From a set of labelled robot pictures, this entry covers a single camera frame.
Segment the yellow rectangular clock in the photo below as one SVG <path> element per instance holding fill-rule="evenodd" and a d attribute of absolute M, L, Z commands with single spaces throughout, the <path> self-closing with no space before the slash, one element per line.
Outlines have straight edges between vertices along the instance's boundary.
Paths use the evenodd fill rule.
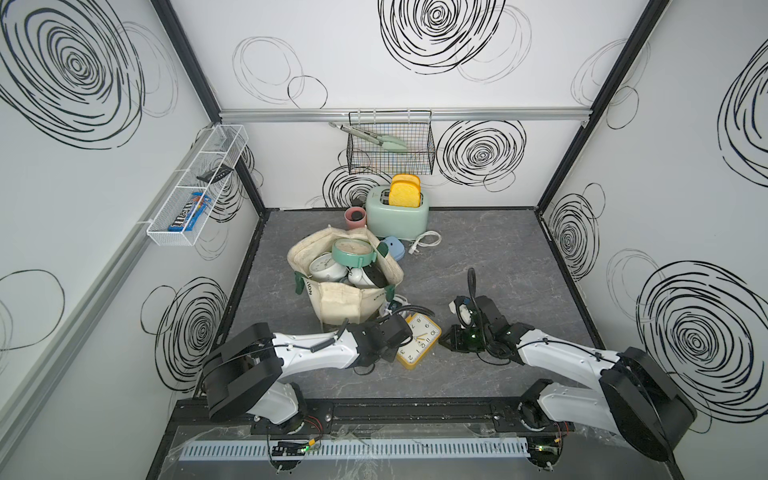
<path fill-rule="evenodd" d="M 442 336 L 441 327 L 422 313 L 413 313 L 406 318 L 411 328 L 411 339 L 397 352 L 397 360 L 407 370 L 413 370 L 423 357 L 438 343 Z"/>

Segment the cream canvas tote bag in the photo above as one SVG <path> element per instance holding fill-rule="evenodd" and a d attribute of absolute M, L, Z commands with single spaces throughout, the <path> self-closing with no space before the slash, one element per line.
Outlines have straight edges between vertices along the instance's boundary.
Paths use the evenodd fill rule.
<path fill-rule="evenodd" d="M 404 273 L 386 244 L 365 227 L 328 227 L 288 252 L 296 292 L 306 292 L 319 321 L 338 326 L 361 323 L 394 298 Z"/>

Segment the green round pastel clock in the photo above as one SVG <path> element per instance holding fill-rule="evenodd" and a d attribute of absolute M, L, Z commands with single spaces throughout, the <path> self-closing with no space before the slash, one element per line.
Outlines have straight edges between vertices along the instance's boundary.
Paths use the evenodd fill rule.
<path fill-rule="evenodd" d="M 374 263 L 378 252 L 368 242 L 354 238 L 340 238 L 332 245 L 332 258 L 347 268 L 364 268 Z"/>

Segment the white twin bell clock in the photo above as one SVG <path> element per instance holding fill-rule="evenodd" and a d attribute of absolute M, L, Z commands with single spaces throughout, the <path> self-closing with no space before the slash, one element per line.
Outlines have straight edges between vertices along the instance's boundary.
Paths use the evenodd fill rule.
<path fill-rule="evenodd" d="M 376 284 L 368 277 L 364 268 L 351 268 L 347 275 L 347 280 L 350 285 L 354 285 L 357 288 L 371 288 Z"/>

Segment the black twin bell clock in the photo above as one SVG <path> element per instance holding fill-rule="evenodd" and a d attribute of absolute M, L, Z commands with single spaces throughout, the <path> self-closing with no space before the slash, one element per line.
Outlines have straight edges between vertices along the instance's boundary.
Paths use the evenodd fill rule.
<path fill-rule="evenodd" d="M 363 272 L 368 282 L 375 288 L 385 288 L 389 285 L 385 274 L 375 264 L 365 266 Z"/>

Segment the silver twin bell clock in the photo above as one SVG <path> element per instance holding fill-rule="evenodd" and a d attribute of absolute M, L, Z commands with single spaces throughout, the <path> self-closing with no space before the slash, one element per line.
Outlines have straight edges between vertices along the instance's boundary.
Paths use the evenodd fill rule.
<path fill-rule="evenodd" d="M 309 265 L 309 276 L 318 282 L 339 282 L 348 274 L 348 268 L 338 263 L 331 252 L 324 252 Z"/>

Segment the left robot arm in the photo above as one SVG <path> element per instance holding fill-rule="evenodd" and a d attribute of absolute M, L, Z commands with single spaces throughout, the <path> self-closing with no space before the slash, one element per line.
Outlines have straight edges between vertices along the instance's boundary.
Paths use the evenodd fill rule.
<path fill-rule="evenodd" d="M 343 322 L 335 331 L 288 335 L 255 323 L 211 351 L 203 360 L 201 386 L 209 419 L 223 423 L 248 414 L 274 425 L 300 412 L 298 387 L 283 380 L 315 370 L 370 367 L 393 362 L 413 331 L 396 311 L 359 324 Z"/>

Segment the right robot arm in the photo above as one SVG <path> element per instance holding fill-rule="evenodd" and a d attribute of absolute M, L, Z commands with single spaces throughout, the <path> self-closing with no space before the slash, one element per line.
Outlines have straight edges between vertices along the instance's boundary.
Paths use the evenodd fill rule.
<path fill-rule="evenodd" d="M 562 385 L 537 380 L 520 398 L 524 426 L 540 431 L 571 422 L 620 436 L 647 458 L 670 462 L 697 418 L 692 402 L 645 351 L 590 348 L 523 322 L 509 322 L 486 296 L 458 296 L 458 318 L 440 344 L 460 353 L 487 353 L 497 365 L 515 363 L 553 372 Z"/>

